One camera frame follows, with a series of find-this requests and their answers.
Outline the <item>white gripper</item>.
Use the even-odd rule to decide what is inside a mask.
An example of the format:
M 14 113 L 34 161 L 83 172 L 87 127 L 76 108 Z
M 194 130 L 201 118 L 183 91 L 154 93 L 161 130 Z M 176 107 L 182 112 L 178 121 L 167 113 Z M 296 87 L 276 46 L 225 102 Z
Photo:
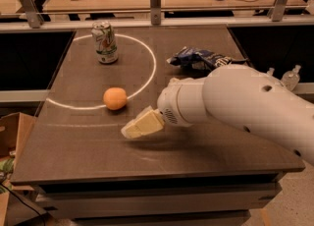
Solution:
M 127 139 L 136 139 L 161 131 L 165 123 L 189 127 L 207 122 L 209 118 L 202 97 L 204 81 L 204 78 L 170 79 L 158 97 L 158 109 L 145 107 L 135 119 L 122 127 L 122 135 Z

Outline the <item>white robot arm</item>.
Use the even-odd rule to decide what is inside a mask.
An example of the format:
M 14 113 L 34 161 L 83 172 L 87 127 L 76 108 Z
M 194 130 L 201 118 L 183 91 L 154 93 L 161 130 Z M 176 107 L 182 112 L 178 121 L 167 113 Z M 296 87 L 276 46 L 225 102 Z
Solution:
M 157 107 L 143 109 L 121 133 L 135 139 L 167 125 L 190 127 L 212 120 L 273 141 L 314 164 L 314 104 L 270 74 L 231 64 L 200 79 L 172 79 Z

